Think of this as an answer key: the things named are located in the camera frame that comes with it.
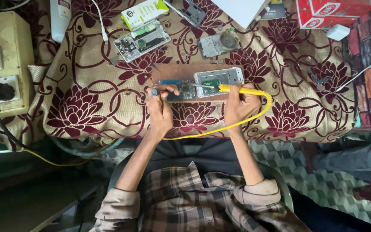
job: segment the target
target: white charger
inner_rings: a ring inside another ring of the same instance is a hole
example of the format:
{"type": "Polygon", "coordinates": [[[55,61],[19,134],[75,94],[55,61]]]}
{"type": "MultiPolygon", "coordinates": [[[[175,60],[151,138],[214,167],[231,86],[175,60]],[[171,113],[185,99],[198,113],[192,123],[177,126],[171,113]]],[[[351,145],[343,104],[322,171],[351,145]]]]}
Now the white charger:
{"type": "Polygon", "coordinates": [[[327,31],[326,36],[330,39],[334,39],[337,41],[342,40],[344,37],[348,36],[350,33],[350,28],[345,27],[340,24],[334,25],[331,29],[327,31]]]}

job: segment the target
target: floral tablecloth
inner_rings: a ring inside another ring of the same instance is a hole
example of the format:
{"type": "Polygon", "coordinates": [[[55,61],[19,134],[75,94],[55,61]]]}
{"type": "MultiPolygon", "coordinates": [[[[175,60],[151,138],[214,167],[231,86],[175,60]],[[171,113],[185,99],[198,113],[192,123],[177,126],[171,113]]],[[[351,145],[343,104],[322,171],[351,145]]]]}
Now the floral tablecloth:
{"type": "MultiPolygon", "coordinates": [[[[141,0],[98,0],[110,41],[129,32],[122,10],[141,0]]],[[[172,0],[186,9],[187,3],[172,0]]],[[[242,50],[215,60],[242,64],[246,82],[269,92],[274,103],[263,116],[244,124],[252,140],[330,142],[348,132],[354,123],[352,86],[335,93],[348,81],[350,68],[341,58],[341,44],[322,31],[300,30],[292,1],[284,1],[286,18],[259,21],[242,29],[210,0],[194,0],[207,16],[192,27],[173,10],[160,21],[172,41],[127,64],[113,66],[117,55],[112,43],[101,37],[99,14],[90,0],[72,2],[72,20],[61,45],[51,38],[49,1],[32,0],[17,12],[32,29],[36,65],[29,69],[36,95],[29,112],[5,118],[15,136],[30,144],[44,134],[62,138],[102,136],[142,137],[149,126],[145,89],[151,86],[152,63],[210,63],[203,60],[198,38],[214,35],[218,25],[235,27],[242,50]],[[311,72],[322,79],[317,85],[311,72]]],[[[168,137],[199,134],[224,127],[224,105],[218,103],[172,104],[174,127],[168,137]]],[[[228,137],[226,131],[209,137],[228,137]]],[[[0,138],[10,147],[0,129],[0,138]]]]}

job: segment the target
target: switch board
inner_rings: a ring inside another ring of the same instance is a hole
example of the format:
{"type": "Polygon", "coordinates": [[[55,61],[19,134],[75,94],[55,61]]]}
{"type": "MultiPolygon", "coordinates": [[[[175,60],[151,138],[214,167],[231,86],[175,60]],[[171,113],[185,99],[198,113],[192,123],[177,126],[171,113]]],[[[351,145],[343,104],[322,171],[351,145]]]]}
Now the switch board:
{"type": "Polygon", "coordinates": [[[13,11],[0,12],[0,83],[15,89],[15,97],[1,101],[1,118],[28,112],[34,88],[28,65],[34,64],[29,24],[13,11]]]}

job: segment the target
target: yellow cable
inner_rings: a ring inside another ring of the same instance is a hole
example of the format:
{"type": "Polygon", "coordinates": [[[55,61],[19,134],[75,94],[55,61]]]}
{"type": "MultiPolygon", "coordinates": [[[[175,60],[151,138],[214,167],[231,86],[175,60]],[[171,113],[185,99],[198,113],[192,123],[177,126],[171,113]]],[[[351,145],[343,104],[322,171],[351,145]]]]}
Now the yellow cable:
{"type": "MultiPolygon", "coordinates": [[[[230,86],[229,85],[224,85],[224,84],[221,84],[220,85],[220,92],[230,92],[230,86]]],[[[209,132],[205,132],[203,134],[194,134],[194,135],[186,135],[186,136],[182,136],[182,137],[178,137],[178,138],[171,138],[171,139],[168,139],[168,138],[164,138],[163,140],[180,140],[180,139],[185,139],[185,138],[195,138],[195,137],[200,137],[200,136],[204,136],[204,135],[207,135],[207,134],[211,134],[211,133],[215,133],[215,132],[219,132],[219,131],[222,131],[222,130],[226,130],[226,129],[229,129],[229,128],[232,128],[232,127],[235,127],[235,126],[238,126],[238,125],[241,125],[243,123],[246,123],[248,121],[251,121],[255,118],[258,118],[260,117],[261,115],[263,115],[270,107],[271,107],[271,104],[272,104],[272,101],[273,101],[273,98],[271,97],[271,95],[268,93],[268,92],[264,92],[264,91],[261,91],[261,90],[253,90],[253,89],[247,89],[247,88],[241,88],[240,89],[240,93],[245,93],[245,94],[252,94],[252,95],[259,95],[259,96],[264,96],[267,98],[267,105],[265,107],[264,110],[262,110],[260,113],[256,114],[255,116],[251,117],[251,118],[248,118],[248,119],[245,119],[239,123],[236,123],[236,124],[233,124],[233,125],[230,125],[230,126],[226,126],[224,128],[220,128],[220,129],[217,129],[217,130],[212,130],[212,131],[209,131],[209,132]]],[[[77,166],[77,165],[81,165],[83,163],[86,163],[88,162],[89,160],[91,160],[94,156],[96,156],[98,153],[100,153],[102,150],[104,150],[106,147],[108,147],[110,144],[112,144],[114,142],[115,139],[113,139],[109,144],[103,146],[103,148],[101,148],[101,150],[99,150],[95,155],[91,156],[89,159],[83,161],[83,162],[80,162],[80,163],[77,163],[77,164],[57,164],[57,163],[53,163],[47,159],[45,159],[44,157],[38,155],[37,153],[31,151],[31,150],[28,150],[28,149],[25,149],[25,151],[35,155],[36,157],[42,159],[43,161],[49,163],[49,164],[52,164],[52,165],[55,165],[55,166],[59,166],[59,167],[69,167],[69,166],[77,166]]]]}
{"type": "Polygon", "coordinates": [[[31,151],[31,150],[25,149],[25,151],[27,151],[27,152],[29,152],[29,153],[35,155],[36,157],[40,158],[41,160],[43,160],[43,161],[45,161],[45,162],[47,162],[47,163],[49,163],[49,164],[52,164],[52,165],[54,165],[54,166],[59,166],[59,167],[78,166],[78,165],[81,165],[81,164],[84,164],[84,163],[90,161],[94,156],[96,156],[98,153],[100,153],[102,150],[104,150],[106,147],[108,147],[110,144],[112,144],[112,143],[114,142],[114,140],[115,140],[115,139],[113,139],[109,144],[103,146],[103,147],[101,148],[101,150],[99,150],[95,155],[91,156],[89,159],[87,159],[87,160],[85,160],[85,161],[83,161],[83,162],[80,162],[80,163],[76,163],[76,164],[57,164],[57,163],[54,163],[54,162],[51,162],[51,161],[45,159],[44,157],[38,155],[37,153],[35,153],[35,152],[31,151]]]}
{"type": "MultiPolygon", "coordinates": [[[[221,84],[220,85],[220,92],[230,92],[230,86],[221,84]]],[[[230,125],[230,126],[226,126],[226,127],[223,127],[223,128],[217,129],[217,130],[212,130],[212,131],[209,131],[209,132],[205,132],[203,134],[186,135],[186,136],[182,136],[182,137],[178,137],[178,138],[171,138],[171,139],[164,138],[163,140],[180,140],[180,139],[186,139],[186,138],[195,138],[195,137],[200,137],[200,136],[203,136],[203,135],[219,132],[219,131],[222,131],[222,130],[230,129],[232,127],[241,125],[243,123],[246,123],[248,121],[251,121],[255,118],[260,117],[271,107],[271,104],[273,102],[273,98],[271,97],[271,95],[268,92],[264,92],[264,91],[261,91],[261,90],[241,88],[240,93],[251,94],[251,95],[259,95],[259,96],[266,97],[267,98],[267,105],[266,105],[265,109],[263,111],[261,111],[260,113],[256,114],[255,116],[251,117],[251,118],[245,119],[245,120],[243,120],[239,123],[236,123],[236,124],[233,124],[233,125],[230,125]]]]}

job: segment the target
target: white cable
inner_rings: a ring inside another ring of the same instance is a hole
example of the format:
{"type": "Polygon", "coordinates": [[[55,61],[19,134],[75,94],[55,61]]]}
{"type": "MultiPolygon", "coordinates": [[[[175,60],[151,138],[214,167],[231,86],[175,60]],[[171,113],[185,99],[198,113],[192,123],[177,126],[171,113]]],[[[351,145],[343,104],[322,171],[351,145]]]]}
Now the white cable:
{"type": "Polygon", "coordinates": [[[358,76],[360,76],[360,74],[362,74],[364,71],[366,71],[367,69],[371,68],[371,65],[365,69],[363,69],[363,71],[359,72],[356,76],[353,77],[353,79],[351,79],[350,81],[348,81],[346,84],[340,86],[336,92],[340,91],[341,89],[343,89],[346,85],[348,85],[350,82],[352,82],[354,79],[356,79],[358,76]]]}
{"type": "Polygon", "coordinates": [[[5,9],[1,9],[1,8],[0,8],[0,10],[2,10],[2,11],[8,11],[8,10],[13,10],[13,9],[16,9],[16,8],[20,8],[20,7],[22,7],[23,5],[29,3],[30,1],[31,1],[31,0],[26,0],[25,2],[20,3],[20,4],[16,5],[16,6],[14,6],[14,7],[11,7],[11,8],[5,8],[5,9]]]}
{"type": "Polygon", "coordinates": [[[98,15],[100,16],[101,33],[103,34],[103,40],[104,40],[104,42],[108,43],[108,36],[107,36],[107,33],[106,33],[106,29],[104,28],[103,18],[101,16],[100,8],[98,7],[97,3],[94,0],[91,0],[91,1],[94,3],[95,7],[97,8],[98,15]]]}

